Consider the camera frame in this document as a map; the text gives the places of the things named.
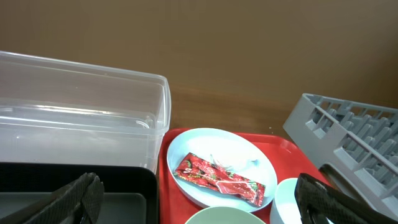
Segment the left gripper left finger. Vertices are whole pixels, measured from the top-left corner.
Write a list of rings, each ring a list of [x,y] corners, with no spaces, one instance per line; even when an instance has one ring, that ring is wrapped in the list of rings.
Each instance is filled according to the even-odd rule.
[[[85,173],[50,196],[1,218],[1,223],[94,224],[98,221],[103,200],[104,185],[99,176]]]

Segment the light blue plate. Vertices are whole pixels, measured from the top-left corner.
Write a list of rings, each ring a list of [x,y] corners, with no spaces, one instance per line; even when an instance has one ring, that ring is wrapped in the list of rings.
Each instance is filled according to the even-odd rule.
[[[247,139],[227,131],[213,128],[197,128],[179,134],[167,148],[166,161],[173,172],[188,153],[209,161],[220,161],[233,174],[246,177],[265,186],[263,202],[251,205],[233,195],[199,187],[176,176],[172,178],[182,193],[202,208],[233,207],[245,212],[255,212],[268,206],[274,199],[277,176],[269,158]]]

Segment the red snack wrapper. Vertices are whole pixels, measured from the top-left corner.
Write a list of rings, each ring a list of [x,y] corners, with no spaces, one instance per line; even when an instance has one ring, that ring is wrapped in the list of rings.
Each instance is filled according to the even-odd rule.
[[[265,185],[227,171],[191,152],[183,158],[173,175],[223,195],[233,195],[256,207],[261,206],[264,200]]]

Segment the light blue bowl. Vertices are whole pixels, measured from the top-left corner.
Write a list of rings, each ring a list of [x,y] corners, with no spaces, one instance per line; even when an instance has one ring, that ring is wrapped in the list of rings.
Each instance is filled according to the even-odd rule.
[[[289,178],[278,184],[272,202],[270,224],[302,224],[294,195],[297,180]]]

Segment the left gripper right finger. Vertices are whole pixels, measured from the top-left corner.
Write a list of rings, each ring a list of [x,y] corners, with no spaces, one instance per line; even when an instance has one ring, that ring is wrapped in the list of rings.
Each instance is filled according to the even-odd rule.
[[[397,224],[306,173],[299,175],[294,196],[303,224]]]

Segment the light green bowl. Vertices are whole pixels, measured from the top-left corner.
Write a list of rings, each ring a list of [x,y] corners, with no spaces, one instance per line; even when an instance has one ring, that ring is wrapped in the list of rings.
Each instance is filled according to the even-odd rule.
[[[265,222],[237,208],[208,207],[191,216],[185,224],[265,224]]]

